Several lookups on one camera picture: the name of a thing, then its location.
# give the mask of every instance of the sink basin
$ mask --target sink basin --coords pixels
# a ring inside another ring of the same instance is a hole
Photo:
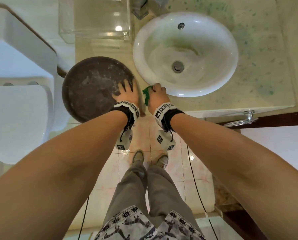
[[[230,31],[215,19],[176,12],[151,20],[139,31],[133,59],[150,85],[161,83],[169,95],[197,97],[230,80],[238,48]]]

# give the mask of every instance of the sink rim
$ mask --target sink rim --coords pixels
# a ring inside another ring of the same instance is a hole
[[[159,27],[159,24],[161,22],[166,22],[166,20],[171,20],[173,18],[179,18],[186,16],[186,19],[208,19],[215,25],[218,25],[221,27],[221,29],[226,32],[227,36],[229,37],[228,43],[232,47],[232,57],[233,57],[233,65],[230,68],[229,72],[218,82],[215,82],[212,85],[209,86],[203,86],[198,88],[183,88],[179,85],[173,84],[171,82],[168,82],[166,80],[160,79],[159,76],[155,74],[153,70],[148,66],[145,55],[144,55],[144,47],[146,44],[146,41],[148,37]],[[237,43],[232,36],[231,32],[220,22],[215,20],[212,17],[209,17],[207,15],[203,15],[200,13],[195,12],[174,12],[174,13],[167,13],[164,15],[161,15],[159,17],[156,17],[149,21],[145,26],[143,26],[139,33],[137,34],[135,38],[135,43],[133,47],[133,60],[135,67],[139,74],[143,77],[143,79],[149,83],[150,85],[153,85],[155,83],[160,83],[162,86],[167,87],[167,94],[177,96],[177,97],[198,97],[203,96],[206,94],[209,94],[211,92],[216,91],[217,89],[221,88],[224,84],[226,84],[234,74],[237,65],[238,65],[238,59],[239,59],[239,52],[238,52],[238,46]]]

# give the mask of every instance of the forearm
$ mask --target forearm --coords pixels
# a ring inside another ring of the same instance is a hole
[[[126,124],[123,112],[109,112],[51,139],[4,174],[0,236],[61,239]]]
[[[296,169],[223,126],[186,114],[175,115],[171,126],[270,239],[298,239]]]

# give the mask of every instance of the shirt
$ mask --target shirt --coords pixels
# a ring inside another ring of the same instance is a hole
[[[158,228],[139,210],[131,206],[116,214],[104,225],[95,240],[206,240],[204,235],[180,214],[170,211]]]

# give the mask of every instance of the wristband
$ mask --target wristband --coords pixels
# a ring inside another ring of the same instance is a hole
[[[154,116],[160,127],[167,132],[169,130],[173,130],[170,125],[170,121],[176,114],[184,113],[177,109],[177,107],[172,103],[163,103],[155,110]]]
[[[130,129],[140,116],[137,106],[134,103],[129,103],[127,101],[117,102],[110,111],[113,110],[122,111],[128,117],[128,123],[125,126],[124,131],[127,131],[128,128]]]

